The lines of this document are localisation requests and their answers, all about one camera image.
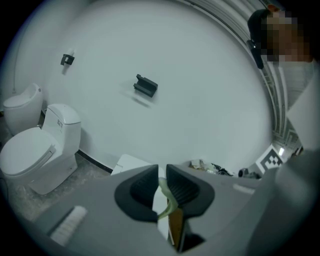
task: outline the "toilet bowl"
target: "toilet bowl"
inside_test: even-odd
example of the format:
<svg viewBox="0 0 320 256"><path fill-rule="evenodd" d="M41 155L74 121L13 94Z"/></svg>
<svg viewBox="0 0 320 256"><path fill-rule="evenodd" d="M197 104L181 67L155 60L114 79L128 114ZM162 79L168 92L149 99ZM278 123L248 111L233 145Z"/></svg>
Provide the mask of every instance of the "toilet bowl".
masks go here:
<svg viewBox="0 0 320 256"><path fill-rule="evenodd" d="M20 95L4 101L4 119L13 136L37 126L42 102L42 89L35 83L30 84Z"/></svg>
<svg viewBox="0 0 320 256"><path fill-rule="evenodd" d="M77 169L80 137L76 111L64 104L49 105L42 129L22 131L4 145L0 169L6 179L47 194Z"/></svg>

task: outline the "toilet seat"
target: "toilet seat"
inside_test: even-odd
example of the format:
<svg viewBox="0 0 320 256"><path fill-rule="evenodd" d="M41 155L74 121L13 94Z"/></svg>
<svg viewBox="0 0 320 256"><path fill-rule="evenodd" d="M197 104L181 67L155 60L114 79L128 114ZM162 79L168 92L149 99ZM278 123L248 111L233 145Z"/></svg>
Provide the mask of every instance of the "toilet seat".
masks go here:
<svg viewBox="0 0 320 256"><path fill-rule="evenodd" d="M11 98L8 98L4 101L3 106L7 109L13 109L22 107L23 105L27 104L30 101L30 97L27 97L26 95L17 95L13 96Z"/></svg>
<svg viewBox="0 0 320 256"><path fill-rule="evenodd" d="M45 131L39 127L31 128L4 145L0 153L0 169L6 176L20 176L39 169L55 151L55 144Z"/></svg>

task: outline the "gray tiled floor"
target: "gray tiled floor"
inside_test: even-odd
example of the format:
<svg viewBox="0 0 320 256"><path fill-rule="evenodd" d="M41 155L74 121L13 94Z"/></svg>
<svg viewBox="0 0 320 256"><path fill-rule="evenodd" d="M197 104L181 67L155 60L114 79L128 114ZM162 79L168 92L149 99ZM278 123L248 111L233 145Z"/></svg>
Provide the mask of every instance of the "gray tiled floor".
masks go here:
<svg viewBox="0 0 320 256"><path fill-rule="evenodd" d="M0 117L0 142L2 142L2 146L10 138L11 135L5 124L5 119ZM55 190L45 195L37 194L28 185L17 185L7 180L8 201L12 209L27 220L34 221L43 211L84 183L110 176L110 173L100 169L78 154L75 155L75 159L78 164L77 170Z"/></svg>

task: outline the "green object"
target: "green object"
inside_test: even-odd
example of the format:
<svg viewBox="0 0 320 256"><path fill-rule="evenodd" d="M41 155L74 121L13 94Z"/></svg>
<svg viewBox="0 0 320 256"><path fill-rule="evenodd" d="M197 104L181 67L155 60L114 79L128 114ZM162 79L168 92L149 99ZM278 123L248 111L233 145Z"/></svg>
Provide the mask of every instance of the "green object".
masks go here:
<svg viewBox="0 0 320 256"><path fill-rule="evenodd" d="M167 180L165 178L159 178L159 186L161 188L162 193L169 200L166 209L158 215L158 220L161 220L162 218L173 213L178 208L178 202L175 199L174 195L171 193L170 189L168 188Z"/></svg>

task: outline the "toilet tank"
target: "toilet tank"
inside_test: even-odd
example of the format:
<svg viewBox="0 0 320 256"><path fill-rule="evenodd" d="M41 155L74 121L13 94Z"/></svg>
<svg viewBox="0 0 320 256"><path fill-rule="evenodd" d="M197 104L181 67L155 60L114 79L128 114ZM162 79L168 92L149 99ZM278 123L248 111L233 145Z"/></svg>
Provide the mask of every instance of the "toilet tank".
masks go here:
<svg viewBox="0 0 320 256"><path fill-rule="evenodd" d="M73 155L79 150L81 120L77 112L68 105L49 105L42 130L50 133L57 140L62 154Z"/></svg>

